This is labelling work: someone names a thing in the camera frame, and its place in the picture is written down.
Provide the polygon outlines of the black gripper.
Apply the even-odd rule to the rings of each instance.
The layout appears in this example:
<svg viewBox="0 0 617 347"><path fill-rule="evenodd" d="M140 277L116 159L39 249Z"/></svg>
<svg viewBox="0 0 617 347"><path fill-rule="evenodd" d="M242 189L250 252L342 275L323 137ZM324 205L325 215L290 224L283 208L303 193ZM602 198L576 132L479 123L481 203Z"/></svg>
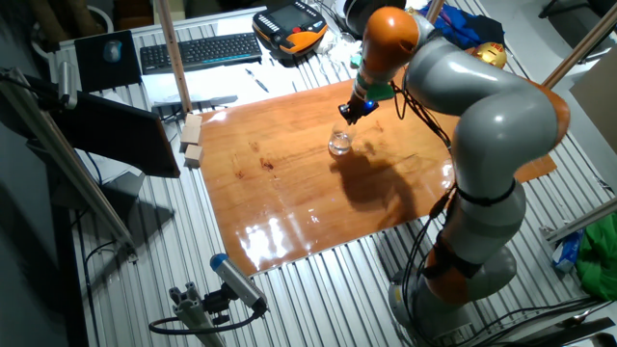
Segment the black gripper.
<svg viewBox="0 0 617 347"><path fill-rule="evenodd" d="M355 125L360 118L368 116L378 107L378 101L364 100L353 93L347 104L338 106L338 111L343 117L346 117L348 125Z"/></svg>

